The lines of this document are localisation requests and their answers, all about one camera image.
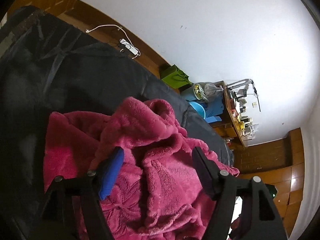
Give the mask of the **pink fleece garment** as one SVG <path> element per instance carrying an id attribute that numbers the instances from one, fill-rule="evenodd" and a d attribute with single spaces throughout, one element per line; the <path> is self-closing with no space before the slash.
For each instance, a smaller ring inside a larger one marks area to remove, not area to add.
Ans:
<path id="1" fill-rule="evenodd" d="M 101 201 L 115 239 L 201 239 L 215 203 L 204 193 L 191 158 L 208 145 L 180 126 L 170 103 L 126 98 L 111 115 L 76 111 L 49 116 L 44 187 L 56 176 L 82 177 L 116 147 L 124 162 L 111 194 Z"/>

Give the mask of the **brown wooden wardrobe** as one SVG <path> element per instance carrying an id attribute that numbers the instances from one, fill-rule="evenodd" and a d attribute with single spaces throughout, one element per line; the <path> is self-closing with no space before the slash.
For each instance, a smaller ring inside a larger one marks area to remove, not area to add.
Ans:
<path id="1" fill-rule="evenodd" d="M 303 200 L 305 158 L 300 128 L 288 132 L 284 139 L 249 146 L 234 151 L 234 166 L 240 176 L 259 176 L 278 191 L 274 203 L 288 235 L 296 224 Z"/>

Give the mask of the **wooden desk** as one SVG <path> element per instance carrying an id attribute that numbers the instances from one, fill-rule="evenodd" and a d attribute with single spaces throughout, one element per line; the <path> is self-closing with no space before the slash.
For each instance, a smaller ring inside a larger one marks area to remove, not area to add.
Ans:
<path id="1" fill-rule="evenodd" d="M 229 90 L 224 81 L 215 82 L 216 87 L 223 88 L 223 113 L 219 115 L 221 121 L 214 122 L 211 127 L 223 139 L 229 139 L 231 149 L 243 150 L 248 147 L 248 142 L 243 135 L 244 125 L 240 122 L 240 110 L 236 109 L 237 101 L 233 92 Z"/>

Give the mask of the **blue plastic basin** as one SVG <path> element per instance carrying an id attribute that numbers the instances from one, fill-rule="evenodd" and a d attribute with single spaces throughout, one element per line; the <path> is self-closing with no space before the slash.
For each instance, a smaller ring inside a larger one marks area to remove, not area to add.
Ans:
<path id="1" fill-rule="evenodd" d="M 203 118 L 205 119 L 206 118 L 206 111 L 204 109 L 204 107 L 195 102 L 195 101 L 189 101 L 189 105 L 191 105 L 191 107 L 193 107 L 193 109 L 195 109 L 195 111 L 197 111 L 197 113 Z"/>

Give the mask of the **white plastic bag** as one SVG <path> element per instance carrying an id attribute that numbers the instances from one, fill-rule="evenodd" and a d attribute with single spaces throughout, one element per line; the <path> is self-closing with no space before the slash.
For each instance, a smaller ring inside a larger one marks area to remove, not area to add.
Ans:
<path id="1" fill-rule="evenodd" d="M 214 101 L 217 96 L 223 94 L 223 88 L 211 82 L 205 83 L 203 89 L 208 102 Z"/>

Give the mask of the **teal bin with items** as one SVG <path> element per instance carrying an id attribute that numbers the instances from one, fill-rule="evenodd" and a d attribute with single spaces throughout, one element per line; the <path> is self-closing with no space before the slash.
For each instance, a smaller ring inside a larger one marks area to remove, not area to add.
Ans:
<path id="1" fill-rule="evenodd" d="M 191 87 L 181 92 L 181 97 L 187 101 L 207 100 L 204 89 L 198 83 L 194 83 Z"/>

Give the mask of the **green bag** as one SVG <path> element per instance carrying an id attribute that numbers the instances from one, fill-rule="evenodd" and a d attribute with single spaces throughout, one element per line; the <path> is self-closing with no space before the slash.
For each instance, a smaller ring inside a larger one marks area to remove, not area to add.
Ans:
<path id="1" fill-rule="evenodd" d="M 161 80 L 174 89 L 191 85 L 189 76 L 175 64 L 160 73 Z"/>

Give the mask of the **black bed cover sheet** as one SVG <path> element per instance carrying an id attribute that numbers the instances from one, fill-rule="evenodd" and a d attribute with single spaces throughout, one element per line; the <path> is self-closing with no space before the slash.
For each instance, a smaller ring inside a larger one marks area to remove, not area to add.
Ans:
<path id="1" fill-rule="evenodd" d="M 43 199 L 52 112 L 111 115 L 132 96 L 164 99 L 188 135 L 232 166 L 225 141 L 173 89 L 136 61 L 59 18 L 22 7 L 1 28 L 1 230 L 26 239 Z"/>

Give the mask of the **white power strip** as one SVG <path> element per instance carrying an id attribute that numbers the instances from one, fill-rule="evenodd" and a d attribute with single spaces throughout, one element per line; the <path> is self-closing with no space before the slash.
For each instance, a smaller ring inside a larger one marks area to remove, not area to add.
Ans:
<path id="1" fill-rule="evenodd" d="M 133 55 L 140 55 L 140 51 L 124 38 L 120 39 L 119 42 L 123 44 Z"/>

